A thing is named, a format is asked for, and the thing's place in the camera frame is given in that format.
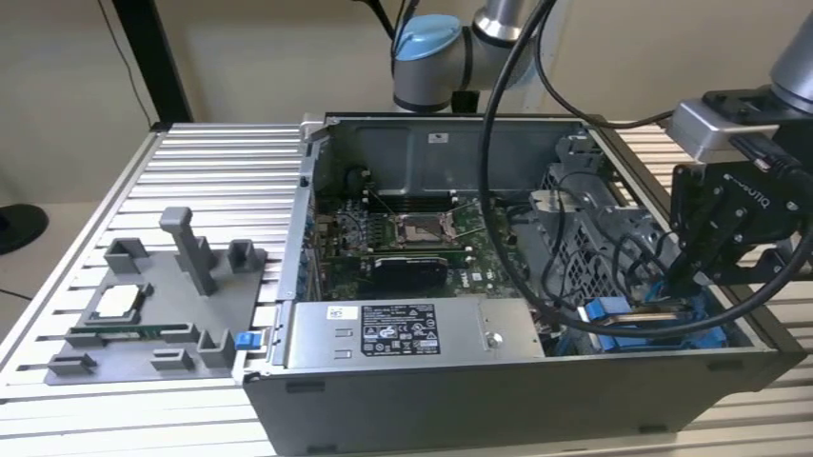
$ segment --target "slotted aluminum surface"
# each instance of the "slotted aluminum surface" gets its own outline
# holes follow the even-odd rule
[[[36,297],[32,307],[42,304],[42,311],[31,319],[31,328],[15,328],[22,343],[0,374],[0,399],[7,400],[0,405],[0,455],[274,455],[249,399],[231,380],[49,387],[42,383],[42,364],[61,349],[63,342],[55,338],[91,299],[90,288],[105,271],[101,254],[106,243],[114,236],[135,235],[149,240],[151,248],[170,248],[167,237],[157,230],[158,215],[170,204],[197,209],[197,232],[210,236],[215,245],[250,237],[270,251],[254,325],[262,328],[273,322],[274,308],[265,303],[275,299],[297,184],[298,138],[295,126],[189,125],[147,142],[146,159],[134,159],[131,181],[118,183],[123,189],[119,201],[109,209],[103,204],[101,229],[87,233],[93,242],[81,249],[74,265],[66,265],[66,279],[47,284]],[[663,184],[669,184],[672,167],[689,162],[689,156],[659,128],[627,131],[623,138]],[[46,300],[49,290],[54,295]],[[813,350],[813,288],[791,285],[771,308]],[[10,340],[0,353],[8,347]],[[422,455],[785,456],[811,455],[811,449],[813,357],[771,388],[725,398],[676,435]]]

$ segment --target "blue tab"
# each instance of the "blue tab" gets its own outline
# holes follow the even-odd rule
[[[396,58],[402,61],[429,57],[456,42],[462,32],[460,19],[448,14],[416,16],[405,26]]]
[[[234,348],[238,350],[255,350],[263,346],[263,338],[259,333],[243,331],[238,333],[238,338],[234,340]]]

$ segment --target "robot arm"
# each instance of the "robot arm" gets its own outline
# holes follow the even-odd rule
[[[683,253],[668,291],[693,293],[697,279],[765,283],[813,212],[813,13],[775,64],[772,84],[681,102],[668,134],[700,163],[673,173],[671,223]],[[739,265],[772,243],[753,267]],[[795,279],[813,280],[809,264]]]
[[[417,16],[397,33],[394,102],[408,111],[438,112],[456,90],[490,89],[536,0],[488,0],[472,27],[457,17]],[[521,67],[529,64],[526,54]],[[513,82],[522,76],[514,73]]]

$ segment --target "warning label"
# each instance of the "warning label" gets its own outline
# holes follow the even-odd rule
[[[434,305],[385,305],[361,309],[366,356],[441,353]]]

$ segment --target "green circuit board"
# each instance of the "green circuit board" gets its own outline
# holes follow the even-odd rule
[[[497,216],[501,232],[509,236],[509,221],[501,209]],[[442,213],[372,213],[358,214],[354,219],[366,222],[368,243],[364,248],[330,249],[333,255],[324,257],[325,300],[520,296],[488,240],[477,199],[461,198],[458,205]],[[330,235],[326,244],[341,245],[330,241]],[[517,248],[509,246],[509,250],[514,265],[524,269],[525,261]],[[422,295],[402,292],[382,297],[380,291],[373,292],[373,265],[378,259],[394,257],[446,259],[444,286]]]

